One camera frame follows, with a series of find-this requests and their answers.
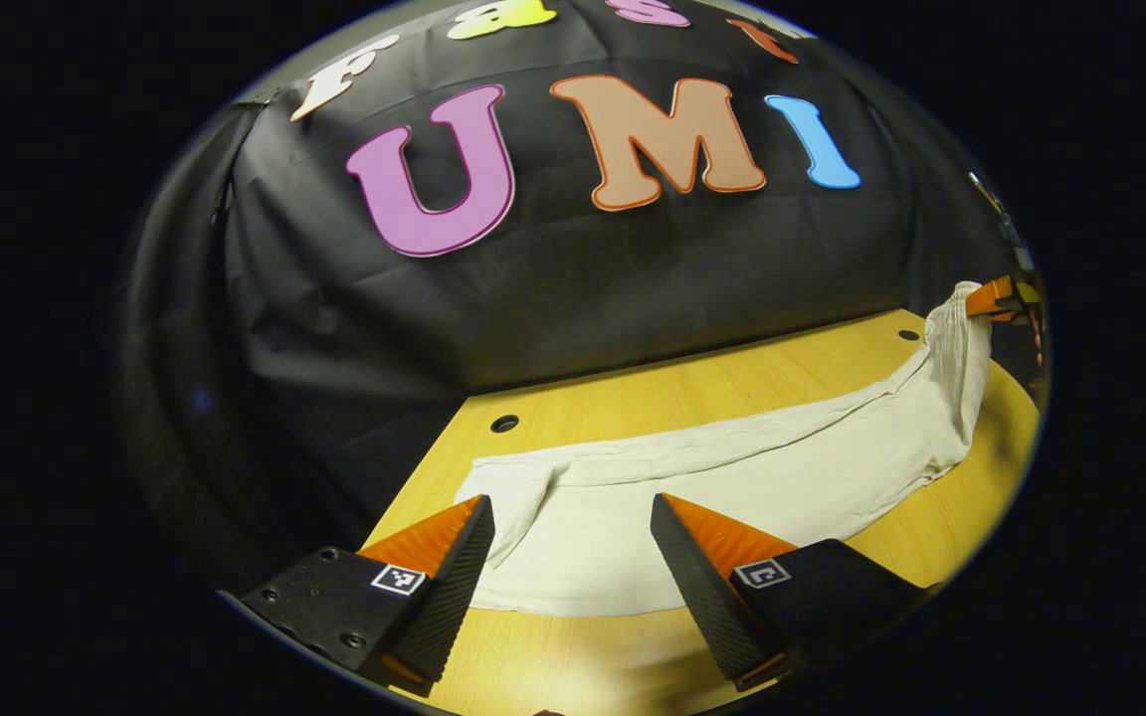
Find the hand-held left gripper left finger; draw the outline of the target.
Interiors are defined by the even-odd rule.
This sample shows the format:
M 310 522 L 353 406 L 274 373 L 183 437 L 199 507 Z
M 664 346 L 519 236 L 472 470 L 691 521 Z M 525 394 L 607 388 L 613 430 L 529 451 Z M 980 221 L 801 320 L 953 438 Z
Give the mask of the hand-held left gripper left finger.
M 478 494 L 360 550 L 322 546 L 240 598 L 274 631 L 379 687 L 444 678 L 494 540 Z

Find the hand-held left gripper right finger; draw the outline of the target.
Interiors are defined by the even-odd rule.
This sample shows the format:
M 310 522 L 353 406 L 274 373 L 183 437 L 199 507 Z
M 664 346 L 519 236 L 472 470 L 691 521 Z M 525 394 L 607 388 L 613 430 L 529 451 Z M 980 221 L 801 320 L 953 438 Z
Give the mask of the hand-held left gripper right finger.
M 841 540 L 796 546 L 669 493 L 652 499 L 650 529 L 738 690 L 829 669 L 932 595 Z

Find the white jeans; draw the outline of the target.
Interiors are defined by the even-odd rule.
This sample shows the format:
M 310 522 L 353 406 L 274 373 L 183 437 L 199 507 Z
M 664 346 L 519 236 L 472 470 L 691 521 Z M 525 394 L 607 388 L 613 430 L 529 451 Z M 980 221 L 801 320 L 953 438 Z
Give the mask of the white jeans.
M 656 494 L 796 546 L 851 538 L 968 456 L 991 326 L 961 281 L 923 344 L 854 393 L 690 428 L 474 459 L 460 498 L 490 499 L 494 538 L 472 607 L 554 617 L 677 609 L 651 534 Z

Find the black backdrop cloth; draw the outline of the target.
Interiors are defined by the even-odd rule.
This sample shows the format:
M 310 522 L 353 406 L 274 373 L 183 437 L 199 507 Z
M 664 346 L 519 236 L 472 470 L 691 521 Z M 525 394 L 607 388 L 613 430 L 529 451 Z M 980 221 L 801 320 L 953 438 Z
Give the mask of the black backdrop cloth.
M 905 91 L 700 0 L 480 1 L 209 118 L 131 233 L 115 406 L 237 593 L 367 538 L 469 395 L 724 348 L 1017 267 Z

